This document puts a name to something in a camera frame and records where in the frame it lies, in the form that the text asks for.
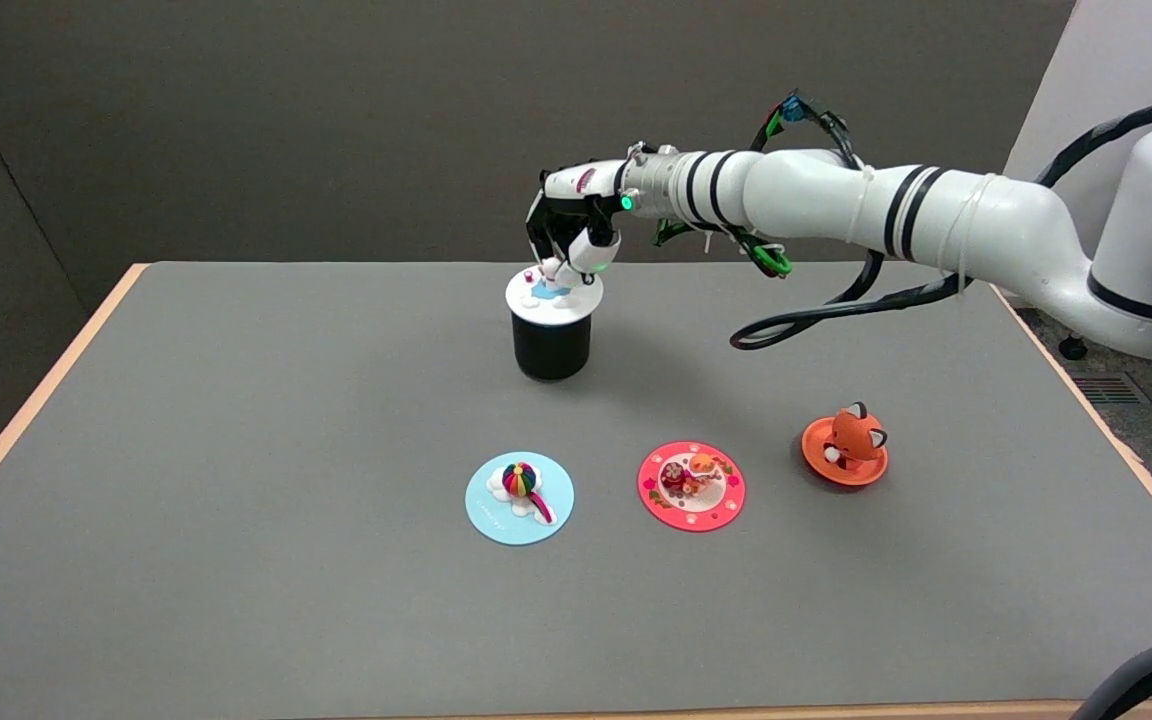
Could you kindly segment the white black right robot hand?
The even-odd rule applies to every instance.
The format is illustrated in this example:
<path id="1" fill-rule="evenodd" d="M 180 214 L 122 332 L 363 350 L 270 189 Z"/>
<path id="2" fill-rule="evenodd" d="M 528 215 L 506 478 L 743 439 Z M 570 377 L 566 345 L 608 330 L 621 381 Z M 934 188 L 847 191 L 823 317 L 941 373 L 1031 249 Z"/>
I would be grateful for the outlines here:
<path id="1" fill-rule="evenodd" d="M 540 173 L 540 190 L 526 211 L 526 237 L 550 288 L 594 283 L 616 259 L 623 211 L 626 160 L 600 160 Z"/>

